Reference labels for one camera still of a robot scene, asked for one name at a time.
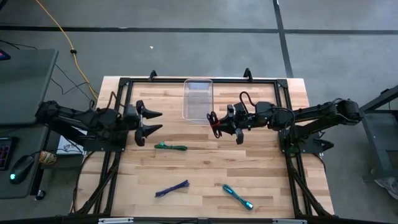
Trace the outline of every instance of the gray desk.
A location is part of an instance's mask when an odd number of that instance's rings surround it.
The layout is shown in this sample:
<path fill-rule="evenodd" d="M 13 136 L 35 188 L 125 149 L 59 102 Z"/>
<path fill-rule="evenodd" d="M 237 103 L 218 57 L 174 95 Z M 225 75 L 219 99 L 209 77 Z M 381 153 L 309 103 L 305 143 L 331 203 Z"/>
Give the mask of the gray desk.
<path fill-rule="evenodd" d="M 35 123 L 58 51 L 8 50 L 10 60 L 0 61 L 0 125 Z"/>
<path fill-rule="evenodd" d="M 8 129 L 0 129 L 0 133 L 7 131 Z M 13 136 L 18 137 L 18 143 L 12 154 L 12 158 L 8 167 L 8 170 L 0 171 L 0 199 L 5 198 L 24 198 L 28 196 L 34 185 L 36 172 L 39 166 L 39 154 L 35 155 L 35 163 L 29 171 L 26 179 L 17 185 L 11 184 L 9 181 L 10 169 L 15 162 L 21 158 L 21 156 L 32 154 L 33 152 L 45 149 L 46 135 L 48 128 L 46 126 L 35 126 L 31 128 L 21 128 L 16 131 L 2 134 L 2 137 Z"/>

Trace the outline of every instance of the concrete floor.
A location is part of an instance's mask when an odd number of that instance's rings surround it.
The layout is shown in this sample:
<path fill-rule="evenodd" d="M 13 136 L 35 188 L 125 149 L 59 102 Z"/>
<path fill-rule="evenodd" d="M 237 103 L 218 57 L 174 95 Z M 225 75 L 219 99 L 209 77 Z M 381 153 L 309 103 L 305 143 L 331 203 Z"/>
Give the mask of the concrete floor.
<path fill-rule="evenodd" d="M 261 28 L 276 29 L 272 0 L 73 0 L 42 1 L 63 26 Z M 393 0 L 279 0 L 285 29 L 398 29 Z M 13 0 L 0 12 L 0 25 L 53 26 L 35 1 Z M 106 75 L 240 77 L 246 67 L 256 77 L 286 77 L 278 34 L 70 32 L 81 68 L 96 91 Z M 69 45 L 60 32 L 0 31 L 0 39 L 59 50 L 57 64 L 75 82 Z M 360 105 L 398 84 L 398 35 L 286 35 L 293 75 L 304 78 L 310 104 L 336 97 Z M 0 43 L 0 48 L 10 46 Z M 63 88 L 73 85 L 55 69 Z M 88 100 L 73 90 L 61 95 L 50 84 L 48 100 L 85 110 Z M 370 148 L 361 124 L 338 126 L 325 139 L 326 174 L 336 215 L 398 223 L 398 201 L 362 175 L 371 168 Z M 77 170 L 50 174 L 48 195 L 7 200 L 0 219 L 67 214 Z"/>

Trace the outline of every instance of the wooden table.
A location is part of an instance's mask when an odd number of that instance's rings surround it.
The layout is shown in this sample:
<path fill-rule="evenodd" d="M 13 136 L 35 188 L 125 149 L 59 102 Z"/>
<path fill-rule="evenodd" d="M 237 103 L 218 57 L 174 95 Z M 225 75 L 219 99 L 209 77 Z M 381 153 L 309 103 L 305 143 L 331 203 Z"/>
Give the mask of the wooden table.
<path fill-rule="evenodd" d="M 104 77 L 98 107 L 106 107 L 110 93 L 117 92 L 119 78 Z M 308 107 L 304 80 L 291 78 L 288 84 L 293 109 Z M 227 104 L 239 101 L 241 91 L 247 91 L 253 102 L 276 103 L 272 85 L 215 83 L 213 91 L 214 110 L 219 117 L 225 115 Z M 208 124 L 188 124 L 182 118 L 182 96 L 183 83 L 134 84 L 131 103 L 144 100 L 148 109 L 162 112 L 163 116 L 147 120 L 146 124 L 163 124 L 163 128 L 149 136 L 144 147 L 135 144 L 134 132 L 129 133 L 119 166 L 112 216 L 293 218 L 286 163 L 277 133 L 267 128 L 245 131 L 242 145 L 236 145 L 236 137 L 227 134 L 216 139 Z M 188 150 L 154 149 L 162 141 L 186 145 Z M 78 186 L 78 208 L 98 185 L 103 156 L 103 152 L 96 152 L 85 164 Z M 333 213 L 322 163 L 314 155 L 303 154 L 303 164 L 309 189 Z M 184 180 L 189 180 L 189 188 L 154 197 L 156 192 Z M 227 195 L 223 184 L 229 184 L 252 202 L 254 210 L 247 211 Z M 298 194 L 304 211 L 300 190 Z"/>

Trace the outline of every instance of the yellow cable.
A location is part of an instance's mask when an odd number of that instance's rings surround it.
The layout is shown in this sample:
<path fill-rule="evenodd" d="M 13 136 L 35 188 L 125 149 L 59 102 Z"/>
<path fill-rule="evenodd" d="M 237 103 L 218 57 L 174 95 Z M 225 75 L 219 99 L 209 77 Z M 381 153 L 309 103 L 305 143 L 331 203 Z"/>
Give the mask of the yellow cable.
<path fill-rule="evenodd" d="M 47 13 L 47 15 L 50 16 L 50 18 L 51 18 L 51 19 L 54 21 L 54 23 L 58 26 L 58 28 L 61 30 L 61 32 L 65 35 L 65 37 L 67 38 L 67 40 L 68 40 L 68 42 L 69 42 L 69 44 L 70 44 L 70 47 L 72 48 L 71 51 L 76 51 L 75 48 L 73 47 L 72 41 L 70 41 L 70 39 L 69 39 L 67 33 L 65 33 L 65 31 L 63 31 L 63 29 L 62 29 L 62 27 L 60 26 L 60 24 L 54 19 L 54 17 L 51 16 L 51 14 L 44 8 L 44 6 L 39 2 L 39 0 L 36 0 L 36 2 L 37 2 L 37 4 L 39 4 L 39 6 L 45 11 L 45 13 Z M 78 62 L 77 62 L 76 52 L 72 52 L 72 54 L 73 54 L 73 58 L 75 59 L 76 68 L 79 70 L 79 72 L 80 72 L 80 74 L 82 75 L 82 77 L 86 80 L 87 85 L 88 85 L 88 88 L 89 88 L 90 91 L 91 91 L 91 94 L 93 94 L 94 98 L 95 98 L 96 100 L 98 100 L 98 97 L 96 96 L 93 87 L 91 86 L 90 82 L 88 81 L 86 75 L 83 73 L 83 71 L 82 71 L 82 70 L 80 69 L 80 67 L 79 67 L 79 64 L 78 64 Z"/>

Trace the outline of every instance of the computer mouse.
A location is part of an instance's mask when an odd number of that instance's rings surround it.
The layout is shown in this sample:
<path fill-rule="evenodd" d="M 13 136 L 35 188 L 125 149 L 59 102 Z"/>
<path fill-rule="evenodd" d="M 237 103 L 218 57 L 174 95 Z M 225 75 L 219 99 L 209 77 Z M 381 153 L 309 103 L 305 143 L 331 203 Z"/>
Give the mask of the computer mouse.
<path fill-rule="evenodd" d="M 20 184 L 24 181 L 34 162 L 35 158 L 33 156 L 26 155 L 19 158 L 10 170 L 10 182 L 12 184 Z"/>

